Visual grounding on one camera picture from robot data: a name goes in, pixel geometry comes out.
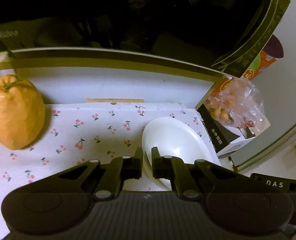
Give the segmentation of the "small white bowl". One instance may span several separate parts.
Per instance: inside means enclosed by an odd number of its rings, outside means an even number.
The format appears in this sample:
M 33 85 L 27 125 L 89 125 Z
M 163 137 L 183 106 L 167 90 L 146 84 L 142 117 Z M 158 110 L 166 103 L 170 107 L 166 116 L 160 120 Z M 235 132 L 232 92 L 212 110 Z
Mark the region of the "small white bowl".
M 187 124 L 170 118 L 159 117 L 150 121 L 143 130 L 143 170 L 157 191 L 170 191 L 171 184 L 167 179 L 155 179 L 152 173 L 152 151 L 157 147 L 159 154 L 171 155 L 193 164 L 197 159 L 204 159 L 220 165 L 212 143 L 201 131 L 194 131 Z

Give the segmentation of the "grey refrigerator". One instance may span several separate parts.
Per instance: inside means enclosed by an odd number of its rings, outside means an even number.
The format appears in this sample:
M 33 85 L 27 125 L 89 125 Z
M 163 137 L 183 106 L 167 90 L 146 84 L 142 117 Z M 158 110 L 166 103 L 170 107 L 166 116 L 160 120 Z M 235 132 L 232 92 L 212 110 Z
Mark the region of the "grey refrigerator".
M 271 125 L 230 157 L 241 174 L 296 179 L 296 0 L 291 0 L 274 34 L 283 45 L 284 58 L 253 81 Z

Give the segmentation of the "cherry print tablecloth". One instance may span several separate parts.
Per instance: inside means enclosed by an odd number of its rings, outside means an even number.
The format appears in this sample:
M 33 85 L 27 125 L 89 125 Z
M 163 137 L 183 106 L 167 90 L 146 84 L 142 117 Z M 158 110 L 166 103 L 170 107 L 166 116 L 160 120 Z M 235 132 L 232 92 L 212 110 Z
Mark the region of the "cherry print tablecloth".
M 1 214 L 1 202 L 8 193 L 91 159 L 107 164 L 134 155 L 141 146 L 143 129 L 159 117 L 192 128 L 214 162 L 219 162 L 202 117 L 181 103 L 47 105 L 44 129 L 36 142 L 22 150 L 10 150 L 0 143 L 0 239 L 9 233 Z

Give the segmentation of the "black white cardboard box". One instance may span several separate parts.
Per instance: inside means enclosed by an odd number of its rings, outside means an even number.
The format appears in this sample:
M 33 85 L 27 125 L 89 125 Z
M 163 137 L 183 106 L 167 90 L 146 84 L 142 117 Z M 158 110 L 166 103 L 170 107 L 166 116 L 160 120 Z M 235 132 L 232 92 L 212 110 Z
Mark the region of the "black white cardboard box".
M 253 128 L 223 126 L 210 116 L 205 105 L 201 105 L 197 111 L 201 115 L 205 129 L 219 159 L 226 158 L 247 145 L 271 125 L 264 116 L 259 128 L 256 126 Z

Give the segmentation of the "plastic bag of oranges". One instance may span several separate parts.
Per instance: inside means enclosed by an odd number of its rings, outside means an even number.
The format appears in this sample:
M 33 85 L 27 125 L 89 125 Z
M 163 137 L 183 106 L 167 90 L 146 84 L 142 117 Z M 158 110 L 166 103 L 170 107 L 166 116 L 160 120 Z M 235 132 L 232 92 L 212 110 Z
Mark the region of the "plastic bag of oranges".
M 233 78 L 227 88 L 205 100 L 211 117 L 223 126 L 260 127 L 264 121 L 264 101 L 255 85 L 244 77 Z

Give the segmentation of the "orange citrus on table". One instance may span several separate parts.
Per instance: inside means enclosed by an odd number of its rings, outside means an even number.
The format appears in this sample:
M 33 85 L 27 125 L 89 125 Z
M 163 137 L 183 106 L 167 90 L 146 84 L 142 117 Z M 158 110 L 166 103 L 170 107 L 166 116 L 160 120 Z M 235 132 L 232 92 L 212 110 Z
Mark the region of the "orange citrus on table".
M 16 75 L 0 77 L 0 143 L 10 150 L 36 140 L 45 122 L 43 98 L 34 84 Z

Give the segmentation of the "black microwave oven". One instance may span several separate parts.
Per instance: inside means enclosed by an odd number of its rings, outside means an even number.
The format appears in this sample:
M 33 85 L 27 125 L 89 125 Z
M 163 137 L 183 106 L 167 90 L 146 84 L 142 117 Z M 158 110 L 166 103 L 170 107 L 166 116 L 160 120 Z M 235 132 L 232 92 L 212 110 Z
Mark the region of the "black microwave oven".
M 93 48 L 240 77 L 290 0 L 0 0 L 0 51 Z

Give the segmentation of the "red gift box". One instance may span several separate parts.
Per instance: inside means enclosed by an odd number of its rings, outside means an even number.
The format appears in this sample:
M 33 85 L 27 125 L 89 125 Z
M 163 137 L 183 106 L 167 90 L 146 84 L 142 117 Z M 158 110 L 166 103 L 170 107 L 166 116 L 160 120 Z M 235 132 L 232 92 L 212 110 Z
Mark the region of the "red gift box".
M 284 49 L 279 39 L 273 34 L 262 51 L 256 56 L 243 76 L 252 80 L 266 70 L 270 65 L 284 57 Z

